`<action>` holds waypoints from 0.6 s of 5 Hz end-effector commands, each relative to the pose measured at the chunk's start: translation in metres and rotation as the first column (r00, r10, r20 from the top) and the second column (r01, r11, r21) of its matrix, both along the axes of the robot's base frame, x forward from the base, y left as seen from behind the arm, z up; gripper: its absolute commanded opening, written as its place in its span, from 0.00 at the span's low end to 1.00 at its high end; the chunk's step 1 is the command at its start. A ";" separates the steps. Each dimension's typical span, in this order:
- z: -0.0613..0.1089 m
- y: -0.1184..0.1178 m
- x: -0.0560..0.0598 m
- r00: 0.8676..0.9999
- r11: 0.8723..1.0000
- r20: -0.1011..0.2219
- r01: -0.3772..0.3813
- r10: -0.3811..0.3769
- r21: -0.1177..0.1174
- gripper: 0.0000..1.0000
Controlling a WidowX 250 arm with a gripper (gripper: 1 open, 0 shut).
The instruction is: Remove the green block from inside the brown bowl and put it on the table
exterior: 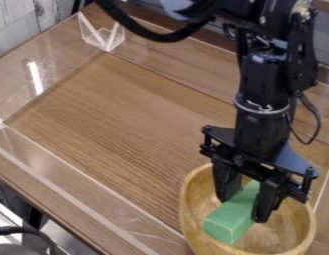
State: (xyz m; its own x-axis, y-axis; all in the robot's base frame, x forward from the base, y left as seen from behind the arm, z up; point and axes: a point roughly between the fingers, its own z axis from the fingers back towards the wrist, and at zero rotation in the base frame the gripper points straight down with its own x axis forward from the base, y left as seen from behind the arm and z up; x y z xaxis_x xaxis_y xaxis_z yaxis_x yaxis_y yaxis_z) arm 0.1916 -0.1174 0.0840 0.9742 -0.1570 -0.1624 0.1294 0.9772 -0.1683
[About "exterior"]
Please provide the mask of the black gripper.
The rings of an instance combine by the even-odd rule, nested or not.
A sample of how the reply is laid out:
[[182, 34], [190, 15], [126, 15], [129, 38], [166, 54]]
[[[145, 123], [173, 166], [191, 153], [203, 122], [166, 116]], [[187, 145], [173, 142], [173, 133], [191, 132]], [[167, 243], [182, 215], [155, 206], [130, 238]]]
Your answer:
[[309, 199], [318, 170], [290, 145], [296, 105], [276, 111], [241, 108], [235, 127], [207, 125], [201, 153], [211, 159], [215, 193], [221, 202], [242, 190], [242, 177], [260, 183], [252, 218], [266, 223], [286, 198]]

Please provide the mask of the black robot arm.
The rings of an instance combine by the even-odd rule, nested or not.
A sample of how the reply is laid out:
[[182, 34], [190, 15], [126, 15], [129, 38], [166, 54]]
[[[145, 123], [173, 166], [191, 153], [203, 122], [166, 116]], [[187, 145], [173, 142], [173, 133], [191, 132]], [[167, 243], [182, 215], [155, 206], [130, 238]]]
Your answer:
[[241, 72], [235, 127], [205, 126], [201, 153], [211, 158], [221, 201], [240, 192], [244, 176], [260, 182], [252, 217], [265, 223], [285, 198], [308, 201], [318, 177], [289, 143], [297, 136], [297, 105], [320, 114], [305, 95], [318, 75], [312, 0], [162, 0], [169, 14], [187, 22], [165, 34], [141, 25], [115, 0], [98, 4], [130, 31], [155, 42], [185, 40], [218, 17], [231, 21], [227, 34], [235, 41]]

